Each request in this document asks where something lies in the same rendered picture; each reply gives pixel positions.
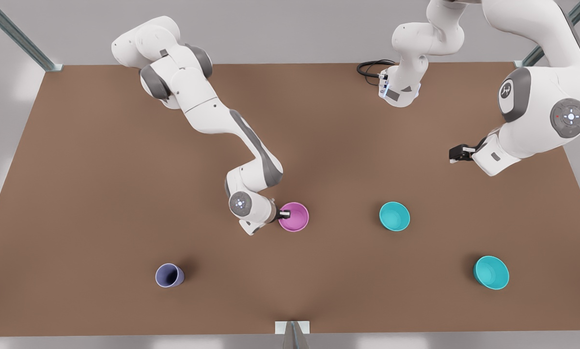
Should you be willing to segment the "pink bowl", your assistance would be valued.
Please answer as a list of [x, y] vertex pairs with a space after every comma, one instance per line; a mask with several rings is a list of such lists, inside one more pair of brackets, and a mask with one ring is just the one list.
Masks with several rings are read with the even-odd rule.
[[291, 202], [283, 205], [281, 209], [291, 211], [291, 216], [288, 219], [278, 220], [280, 226], [289, 232], [298, 232], [305, 228], [308, 224], [310, 215], [307, 208], [297, 202]]

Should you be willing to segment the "teal bowl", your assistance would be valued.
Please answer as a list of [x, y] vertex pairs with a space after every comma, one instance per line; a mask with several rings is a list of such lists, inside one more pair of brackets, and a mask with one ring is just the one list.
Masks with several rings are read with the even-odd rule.
[[473, 266], [473, 276], [480, 285], [501, 290], [507, 287], [510, 274], [507, 266], [495, 256], [482, 256]]
[[408, 227], [411, 216], [409, 210], [399, 202], [387, 202], [380, 208], [381, 225], [388, 230], [399, 232]]

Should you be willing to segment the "lavender blue cup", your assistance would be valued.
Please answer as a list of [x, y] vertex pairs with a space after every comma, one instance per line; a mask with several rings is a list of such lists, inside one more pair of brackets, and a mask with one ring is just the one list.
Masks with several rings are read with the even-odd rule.
[[184, 272], [179, 266], [172, 263], [166, 263], [157, 269], [155, 280], [159, 287], [175, 287], [184, 281]]

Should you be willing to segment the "silver frame post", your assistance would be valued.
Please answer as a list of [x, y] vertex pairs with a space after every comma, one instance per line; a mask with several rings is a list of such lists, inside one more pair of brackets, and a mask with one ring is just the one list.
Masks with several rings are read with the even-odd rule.
[[310, 333], [310, 321], [275, 322], [275, 334], [283, 335], [282, 349], [310, 349], [305, 337]]
[[60, 72], [63, 64], [54, 63], [33, 41], [0, 9], [0, 29], [46, 72]]
[[515, 29], [520, 37], [536, 43], [536, 47], [516, 67], [534, 66], [546, 57], [551, 67], [580, 65], [580, 38], [575, 24], [580, 22], [580, 1], [571, 11], [562, 9], [553, 0], [514, 0], [522, 8], [516, 10]]

